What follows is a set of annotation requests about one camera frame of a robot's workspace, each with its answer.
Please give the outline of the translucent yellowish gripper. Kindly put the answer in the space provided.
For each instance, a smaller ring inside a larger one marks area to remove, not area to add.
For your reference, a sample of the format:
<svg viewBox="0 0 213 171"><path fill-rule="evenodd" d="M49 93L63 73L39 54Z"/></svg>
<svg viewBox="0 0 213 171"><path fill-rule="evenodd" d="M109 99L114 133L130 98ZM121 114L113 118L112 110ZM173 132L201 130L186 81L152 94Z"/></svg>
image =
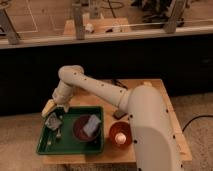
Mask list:
<svg viewBox="0 0 213 171"><path fill-rule="evenodd" d="M62 107L64 112L67 113L70 105L68 103L65 104L56 104L53 99L49 99L41 112L42 117L47 117L52 111L54 111L57 107Z"/></svg>

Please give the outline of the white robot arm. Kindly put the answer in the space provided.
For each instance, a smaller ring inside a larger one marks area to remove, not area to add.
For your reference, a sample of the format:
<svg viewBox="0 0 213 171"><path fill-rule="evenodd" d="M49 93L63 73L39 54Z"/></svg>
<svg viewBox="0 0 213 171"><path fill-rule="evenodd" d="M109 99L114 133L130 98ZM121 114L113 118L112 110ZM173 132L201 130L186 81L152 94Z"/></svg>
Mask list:
<svg viewBox="0 0 213 171"><path fill-rule="evenodd" d="M184 171L169 112L155 87L125 89L86 76L80 65L62 66L58 77L59 84L43 108L43 117L57 105L67 106L74 87L80 87L129 115L139 171Z"/></svg>

